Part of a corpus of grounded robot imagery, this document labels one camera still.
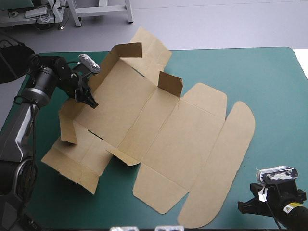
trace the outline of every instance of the green table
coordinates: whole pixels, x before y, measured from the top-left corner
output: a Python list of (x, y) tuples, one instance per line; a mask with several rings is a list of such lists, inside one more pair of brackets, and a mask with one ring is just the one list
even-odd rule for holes
[[(48, 55), (73, 61), (79, 54)], [(107, 53), (88, 54), (99, 63)], [(165, 71), (183, 78), (183, 93), (197, 82), (206, 83), (227, 94), (227, 113), (241, 100), (256, 118), (254, 138), (223, 208), (205, 228), (275, 228), (271, 218), (242, 215), (237, 201), (252, 198), (249, 184), (256, 181), (256, 168), (296, 167), (299, 188), (308, 190), (308, 82), (294, 52), (290, 48), (173, 51)], [(39, 175), (28, 211), (49, 228), (176, 224), (186, 197), (165, 215), (156, 213), (132, 195), (139, 166), (128, 167), (113, 158), (92, 195), (39, 161), (60, 136), (57, 112), (66, 98), (57, 89), (38, 116)]]

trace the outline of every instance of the cardboard tab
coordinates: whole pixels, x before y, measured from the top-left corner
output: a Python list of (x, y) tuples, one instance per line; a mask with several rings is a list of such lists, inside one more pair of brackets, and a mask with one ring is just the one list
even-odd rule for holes
[(255, 131), (255, 118), (243, 102), (235, 103), (213, 151), (180, 212), (186, 228), (211, 222), (220, 211)]
[(137, 165), (140, 163), (140, 161), (130, 157), (129, 155), (126, 155), (124, 152), (121, 152), (118, 149), (110, 149), (108, 150), (108, 152), (110, 152), (112, 155), (122, 160), (128, 166), (133, 166), (133, 165)]
[(141, 42), (115, 45), (114, 49), (118, 57), (134, 57), (142, 58)]
[(157, 212), (168, 212), (187, 192), (150, 167), (140, 165), (133, 194)]
[(159, 72), (158, 87), (180, 97), (183, 89), (183, 81), (179, 77), (161, 71)]
[(203, 83), (195, 84), (183, 100), (221, 118), (226, 118), (227, 95)]

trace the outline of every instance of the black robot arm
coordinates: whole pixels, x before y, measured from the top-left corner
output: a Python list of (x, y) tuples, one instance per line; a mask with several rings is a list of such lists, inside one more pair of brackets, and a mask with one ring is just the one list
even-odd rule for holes
[(28, 139), (31, 133), (35, 134), (39, 109), (49, 103), (55, 88), (92, 108), (98, 105), (88, 79), (91, 74), (99, 73), (100, 67), (86, 54), (79, 56), (73, 68), (65, 58), (57, 56), (33, 54), (28, 62), (30, 78), (21, 95), (15, 98), (22, 99), (19, 110), (0, 134), (0, 231), (39, 230), (23, 213), (37, 175), (35, 146), (29, 146)]

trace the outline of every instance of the unfolded cardboard box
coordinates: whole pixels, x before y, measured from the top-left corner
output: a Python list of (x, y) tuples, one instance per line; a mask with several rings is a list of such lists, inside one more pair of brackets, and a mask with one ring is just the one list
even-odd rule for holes
[(203, 83), (183, 97), (182, 80), (164, 73), (171, 52), (140, 28), (116, 45), (89, 83), (96, 109), (68, 100), (61, 139), (42, 159), (93, 194), (112, 155), (141, 163), (133, 194), (166, 213), (189, 193), (179, 223), (209, 223), (219, 212), (255, 130), (243, 102), (226, 119), (227, 96)]

